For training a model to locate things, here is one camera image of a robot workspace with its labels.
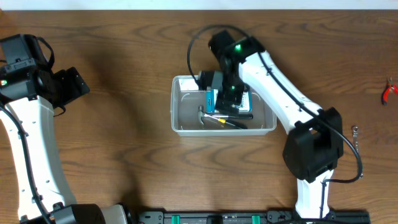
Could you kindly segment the blue white screwdriver box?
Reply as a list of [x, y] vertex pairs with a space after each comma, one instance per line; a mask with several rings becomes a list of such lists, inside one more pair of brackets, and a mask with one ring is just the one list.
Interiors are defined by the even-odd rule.
[[240, 105], [232, 104], [230, 109], [222, 109], [221, 104], [216, 107], [218, 101], [218, 90], [206, 91], [206, 111], [208, 113], [248, 113], [252, 111], [251, 92], [244, 91]]

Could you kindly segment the black yellow screwdriver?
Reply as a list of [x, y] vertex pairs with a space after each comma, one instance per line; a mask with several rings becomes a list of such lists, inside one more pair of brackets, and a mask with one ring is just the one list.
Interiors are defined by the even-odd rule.
[[217, 122], [230, 125], [236, 129], [247, 129], [248, 127], [245, 124], [234, 121], [234, 119], [252, 119], [252, 115], [251, 114], [242, 114], [239, 116], [229, 116], [229, 115], [223, 115], [223, 114], [206, 114], [206, 113], [204, 113], [200, 118], [200, 122], [202, 124], [204, 124], [203, 118], [211, 118]]

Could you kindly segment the small hammer black handle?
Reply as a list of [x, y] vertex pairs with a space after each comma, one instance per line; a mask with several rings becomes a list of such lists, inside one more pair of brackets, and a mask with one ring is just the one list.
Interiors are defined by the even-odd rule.
[[232, 119], [253, 119], [252, 114], [216, 114], [216, 113], [206, 113], [202, 106], [198, 108], [198, 119], [201, 124], [204, 124], [204, 119], [210, 118], [219, 123], [226, 124], [228, 120]]

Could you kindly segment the clear plastic container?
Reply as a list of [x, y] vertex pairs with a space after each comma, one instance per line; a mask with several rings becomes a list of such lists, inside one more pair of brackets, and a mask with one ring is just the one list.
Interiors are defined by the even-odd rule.
[[198, 119], [198, 108], [206, 111], [206, 92], [200, 91], [193, 78], [179, 75], [172, 81], [170, 114], [171, 127], [179, 136], [255, 136], [265, 135], [277, 127], [277, 117], [264, 100], [251, 92], [253, 119], [238, 119], [247, 129], [236, 129], [227, 124], [205, 118], [204, 124]]

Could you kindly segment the silver combination wrench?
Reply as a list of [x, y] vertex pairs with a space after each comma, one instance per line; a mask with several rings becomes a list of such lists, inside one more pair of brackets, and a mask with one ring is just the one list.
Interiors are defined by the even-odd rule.
[[361, 170], [361, 174], [360, 174], [359, 178], [362, 179], [363, 178], [363, 163], [362, 163], [362, 159], [361, 159], [361, 156], [359, 153], [359, 128], [357, 126], [353, 126], [351, 129], [353, 132], [353, 145], [354, 145], [354, 148], [359, 157], [359, 165], [360, 165], [360, 170]]

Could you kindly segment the red handled pliers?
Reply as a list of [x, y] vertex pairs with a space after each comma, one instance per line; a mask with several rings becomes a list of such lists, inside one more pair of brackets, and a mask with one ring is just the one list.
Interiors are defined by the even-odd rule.
[[389, 96], [390, 92], [392, 92], [392, 91], [395, 94], [397, 94], [397, 85], [393, 82], [392, 78], [390, 77], [387, 79], [386, 87], [381, 96], [382, 105], [384, 105], [384, 106], [387, 105], [388, 96]]

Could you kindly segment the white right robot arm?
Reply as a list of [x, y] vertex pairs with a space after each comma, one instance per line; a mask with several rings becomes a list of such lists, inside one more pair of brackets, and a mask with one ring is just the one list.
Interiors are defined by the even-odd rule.
[[223, 30], [212, 36], [208, 46], [221, 71], [202, 72], [198, 84], [202, 90], [216, 91], [214, 110], [238, 114], [243, 95], [254, 90], [287, 133], [282, 156], [297, 178], [295, 211], [301, 218], [327, 217], [328, 179], [343, 155], [343, 141], [337, 134], [342, 128], [339, 112], [323, 110], [301, 93], [254, 37], [234, 40]]

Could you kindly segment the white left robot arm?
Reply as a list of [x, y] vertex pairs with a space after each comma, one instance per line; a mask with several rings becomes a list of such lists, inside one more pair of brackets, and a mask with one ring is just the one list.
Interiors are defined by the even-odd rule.
[[90, 89], [75, 67], [53, 72], [42, 37], [17, 34], [1, 39], [1, 122], [16, 168], [20, 223], [132, 223], [121, 203], [101, 208], [76, 201], [63, 173], [54, 131], [55, 110]]

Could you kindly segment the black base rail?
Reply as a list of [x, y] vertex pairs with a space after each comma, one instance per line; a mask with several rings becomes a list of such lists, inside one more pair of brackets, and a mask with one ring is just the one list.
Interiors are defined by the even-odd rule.
[[330, 211], [324, 218], [301, 218], [291, 210], [238, 213], [171, 213], [142, 212], [136, 216], [138, 224], [272, 224], [272, 223], [354, 223], [370, 224], [368, 212]]

